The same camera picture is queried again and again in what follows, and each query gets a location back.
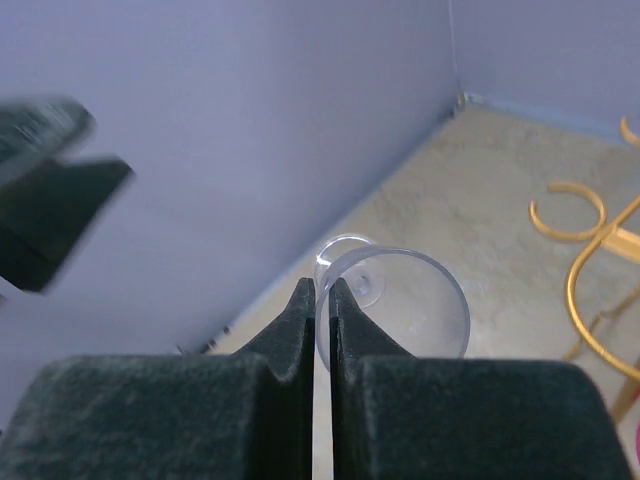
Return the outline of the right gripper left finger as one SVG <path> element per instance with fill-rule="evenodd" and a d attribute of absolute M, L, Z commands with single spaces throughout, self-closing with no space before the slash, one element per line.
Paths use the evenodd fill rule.
<path fill-rule="evenodd" d="M 1 437 L 5 479 L 308 479 L 315 289 L 229 355 L 45 366 Z"/>

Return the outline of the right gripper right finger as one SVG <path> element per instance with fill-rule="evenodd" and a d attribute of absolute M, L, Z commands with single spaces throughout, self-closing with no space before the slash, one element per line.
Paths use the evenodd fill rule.
<path fill-rule="evenodd" d="M 591 378 L 560 361 L 417 358 L 329 292 L 338 479 L 628 479 Z"/>

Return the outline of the pink plastic goblet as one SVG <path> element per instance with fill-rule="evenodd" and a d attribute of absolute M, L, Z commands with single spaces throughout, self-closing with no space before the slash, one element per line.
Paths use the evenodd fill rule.
<path fill-rule="evenodd" d="M 638 424 L 635 433 L 635 454 L 638 465 L 640 464 L 640 424 Z"/>

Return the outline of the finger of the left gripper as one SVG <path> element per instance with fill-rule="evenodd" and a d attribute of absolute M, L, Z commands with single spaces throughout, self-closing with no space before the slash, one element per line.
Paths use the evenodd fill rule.
<path fill-rule="evenodd" d="M 94 117 L 65 96 L 23 97 L 1 102 L 1 162 L 54 155 L 78 142 Z"/>
<path fill-rule="evenodd" d="M 1 189 L 1 278 L 39 293 L 63 266 L 94 217 L 126 180 L 120 158 L 53 159 Z"/>

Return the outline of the clear glass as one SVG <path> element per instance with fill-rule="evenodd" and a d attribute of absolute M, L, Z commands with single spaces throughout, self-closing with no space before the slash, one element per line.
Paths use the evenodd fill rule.
<path fill-rule="evenodd" d="M 466 297 L 453 275 L 415 250 L 358 234 L 329 239 L 315 258 L 316 346 L 330 365 L 330 288 L 343 279 L 359 308 L 391 339 L 419 357 L 461 358 L 471 330 Z"/>

